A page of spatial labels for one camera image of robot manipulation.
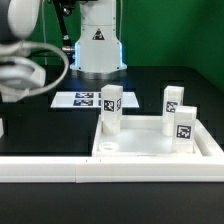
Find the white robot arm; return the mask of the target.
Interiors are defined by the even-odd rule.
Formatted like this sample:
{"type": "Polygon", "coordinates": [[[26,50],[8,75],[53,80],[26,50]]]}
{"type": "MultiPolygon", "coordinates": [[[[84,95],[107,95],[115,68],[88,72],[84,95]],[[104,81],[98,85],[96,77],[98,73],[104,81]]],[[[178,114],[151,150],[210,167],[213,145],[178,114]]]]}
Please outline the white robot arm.
{"type": "Polygon", "coordinates": [[[87,0],[80,3],[81,33],[70,62],[62,49],[48,42],[31,42],[42,0],[0,0],[0,96],[4,102],[18,102],[56,87],[62,73],[46,84],[46,71],[28,58],[32,49],[49,50],[72,69],[101,77],[125,70],[122,44],[116,36],[116,0],[87,0]]]}

